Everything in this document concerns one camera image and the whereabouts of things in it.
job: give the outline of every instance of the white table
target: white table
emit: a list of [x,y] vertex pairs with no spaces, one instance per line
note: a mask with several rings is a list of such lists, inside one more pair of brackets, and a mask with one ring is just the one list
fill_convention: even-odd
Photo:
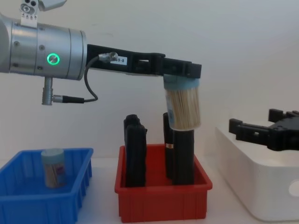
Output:
[[[114,192],[117,158],[92,159],[93,177],[79,212],[77,224],[120,224],[118,197]],[[0,167],[7,161],[0,160]],[[220,176],[214,159],[200,159],[213,189],[208,192],[206,219],[158,222],[159,224],[262,224],[252,217]]]

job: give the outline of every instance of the white box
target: white box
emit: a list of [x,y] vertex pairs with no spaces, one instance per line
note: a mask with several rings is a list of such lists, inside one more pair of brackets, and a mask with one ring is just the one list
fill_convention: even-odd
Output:
[[253,216],[263,221],[299,220],[299,151],[275,152],[238,141],[228,132],[228,123],[216,128],[216,138],[219,170]]

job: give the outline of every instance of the silver connector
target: silver connector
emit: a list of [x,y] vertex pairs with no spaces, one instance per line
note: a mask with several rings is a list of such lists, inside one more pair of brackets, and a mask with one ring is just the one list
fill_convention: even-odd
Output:
[[53,78],[46,77],[45,78],[45,85],[43,88],[43,101],[42,105],[52,105],[52,95],[53,95]]
[[54,103],[62,103],[63,102],[63,96],[60,96],[60,95],[54,95],[52,97],[52,101]]
[[116,52],[99,54],[99,60],[104,63],[115,62],[118,60],[118,54]]

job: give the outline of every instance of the black clamp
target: black clamp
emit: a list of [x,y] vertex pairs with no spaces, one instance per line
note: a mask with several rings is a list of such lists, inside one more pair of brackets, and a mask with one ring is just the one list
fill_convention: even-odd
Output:
[[163,76],[164,74],[200,78],[201,65],[192,62],[165,58],[159,53],[138,53],[120,49],[107,48],[97,45],[87,45],[86,64],[99,54],[116,52],[119,62],[95,62],[94,69],[111,70],[123,73]]
[[268,121],[273,125],[258,126],[245,124],[241,120],[229,120],[229,132],[237,140],[265,145],[273,151],[299,150],[299,112],[284,113],[270,109]]

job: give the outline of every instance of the white wall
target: white wall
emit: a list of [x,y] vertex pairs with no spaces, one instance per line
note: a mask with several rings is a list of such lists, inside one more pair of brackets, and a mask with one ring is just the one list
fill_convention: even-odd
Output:
[[[18,18],[19,3],[0,0],[0,11]],[[298,0],[69,0],[39,21],[84,30],[92,44],[201,63],[200,155],[213,147],[214,126],[232,116],[260,120],[271,107],[299,108],[298,11]],[[98,102],[47,107],[43,78],[1,74],[0,158],[47,147],[117,156],[130,113],[149,129],[149,143],[163,141],[162,78],[99,71],[89,78]],[[89,97],[83,82],[55,80],[54,91]]]

